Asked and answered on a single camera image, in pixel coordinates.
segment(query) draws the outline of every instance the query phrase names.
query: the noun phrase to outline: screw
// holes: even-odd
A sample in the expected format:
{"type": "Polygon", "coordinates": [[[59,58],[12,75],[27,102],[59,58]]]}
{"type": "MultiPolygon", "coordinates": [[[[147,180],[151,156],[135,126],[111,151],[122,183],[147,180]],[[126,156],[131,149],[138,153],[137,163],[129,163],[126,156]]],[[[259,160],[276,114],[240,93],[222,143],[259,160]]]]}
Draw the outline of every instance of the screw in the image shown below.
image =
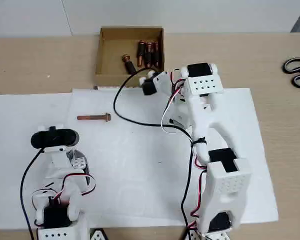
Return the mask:
{"type": "Polygon", "coordinates": [[[138,51],[137,51],[137,57],[138,57],[138,67],[141,67],[143,56],[145,55],[145,49],[146,49],[146,42],[143,40],[140,40],[138,43],[138,51]]]}
{"type": "Polygon", "coordinates": [[[124,61],[125,63],[130,62],[130,56],[128,54],[123,55],[122,61],[124,61]]]}
{"type": "Polygon", "coordinates": [[[153,43],[153,64],[156,68],[159,67],[159,42],[153,43]]]}
{"type": "Polygon", "coordinates": [[[105,113],[104,115],[85,115],[77,116],[77,120],[105,120],[106,122],[111,121],[111,114],[105,113]]]}
{"type": "Polygon", "coordinates": [[[153,52],[153,44],[152,42],[146,43],[145,55],[144,55],[144,64],[147,69],[151,67],[151,54],[153,52]]]}
{"type": "Polygon", "coordinates": [[[130,56],[128,54],[124,54],[122,56],[122,61],[124,61],[125,69],[129,74],[135,74],[136,69],[132,61],[130,61],[130,56]]]}

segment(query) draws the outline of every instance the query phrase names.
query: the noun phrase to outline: wooden table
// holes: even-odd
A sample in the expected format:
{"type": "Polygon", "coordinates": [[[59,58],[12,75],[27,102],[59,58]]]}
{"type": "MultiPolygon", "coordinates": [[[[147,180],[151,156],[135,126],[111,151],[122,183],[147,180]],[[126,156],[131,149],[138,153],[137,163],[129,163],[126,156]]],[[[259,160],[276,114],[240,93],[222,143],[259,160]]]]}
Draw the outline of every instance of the wooden table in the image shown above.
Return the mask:
{"type": "MultiPolygon", "coordinates": [[[[300,33],[167,34],[167,70],[216,63],[225,88],[251,88],[276,195],[279,221],[242,225],[233,240],[300,239],[300,89],[282,73],[300,57],[300,33]]],[[[0,38],[0,94],[66,93],[92,88],[98,37],[0,38]]],[[[176,240],[182,227],[106,229],[110,240],[176,240]]],[[[0,239],[28,239],[0,231],[0,239]]]]}

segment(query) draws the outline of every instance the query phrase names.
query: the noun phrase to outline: scissors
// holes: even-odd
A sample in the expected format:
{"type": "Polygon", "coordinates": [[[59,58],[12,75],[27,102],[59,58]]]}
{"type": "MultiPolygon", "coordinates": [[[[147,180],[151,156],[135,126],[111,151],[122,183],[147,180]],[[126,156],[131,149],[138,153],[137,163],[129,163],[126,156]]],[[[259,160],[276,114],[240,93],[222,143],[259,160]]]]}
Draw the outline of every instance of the scissors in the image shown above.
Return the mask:
{"type": "MultiPolygon", "coordinates": [[[[300,63],[300,57],[294,57],[289,60],[287,60],[283,65],[282,65],[282,70],[286,74],[295,74],[295,73],[300,73],[300,66],[295,67],[295,68],[289,68],[289,65],[291,63],[300,63]]],[[[293,77],[291,80],[291,83],[296,87],[300,89],[300,74],[293,77]]]]}

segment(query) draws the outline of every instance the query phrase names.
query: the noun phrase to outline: white sheet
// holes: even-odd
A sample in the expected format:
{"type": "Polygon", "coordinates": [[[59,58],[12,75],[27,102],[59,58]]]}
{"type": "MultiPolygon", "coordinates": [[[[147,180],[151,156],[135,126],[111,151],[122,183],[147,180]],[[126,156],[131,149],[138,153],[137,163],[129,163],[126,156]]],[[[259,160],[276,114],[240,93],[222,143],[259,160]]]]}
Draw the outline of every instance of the white sheet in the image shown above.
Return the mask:
{"type": "MultiPolygon", "coordinates": [[[[30,144],[31,135],[39,125],[65,122],[79,132],[77,148],[86,155],[90,172],[97,180],[96,190],[85,196],[82,204],[91,227],[184,224],[180,202],[188,172],[189,141],[182,134],[164,134],[160,128],[138,126],[118,118],[112,108],[116,91],[76,90],[72,97],[71,94],[0,96],[0,229],[26,227],[19,187],[23,171],[36,153],[30,144]],[[111,113],[110,122],[76,120],[77,115],[105,112],[111,113]]],[[[277,205],[250,91],[227,89],[225,95],[230,118],[240,129],[238,133],[247,139],[244,144],[253,168],[242,222],[276,221],[277,205]]],[[[134,120],[159,123],[166,100],[160,94],[143,96],[138,88],[125,89],[117,109],[134,120]]],[[[213,130],[210,135],[212,149],[225,146],[213,130]]],[[[45,160],[41,156],[26,178],[24,199],[30,219],[34,219],[30,194],[41,185],[45,160]]],[[[193,171],[185,204],[187,212],[196,204],[199,173],[193,171]]]]}

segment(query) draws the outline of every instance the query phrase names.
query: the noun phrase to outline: brown cardboard tray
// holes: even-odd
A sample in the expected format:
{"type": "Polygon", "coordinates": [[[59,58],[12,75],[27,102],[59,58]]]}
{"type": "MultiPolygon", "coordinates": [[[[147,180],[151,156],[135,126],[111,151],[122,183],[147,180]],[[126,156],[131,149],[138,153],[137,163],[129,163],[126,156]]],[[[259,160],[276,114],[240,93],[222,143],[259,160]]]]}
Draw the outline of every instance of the brown cardboard tray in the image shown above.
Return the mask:
{"type": "MultiPolygon", "coordinates": [[[[100,29],[99,46],[96,61],[96,84],[98,86],[120,86],[129,77],[122,61],[124,54],[130,55],[130,60],[136,70],[144,68],[137,66],[138,42],[159,41],[160,67],[164,69],[164,30],[162,27],[102,27],[100,29]]],[[[139,78],[136,76],[127,83],[127,87],[137,87],[139,78]]]]}

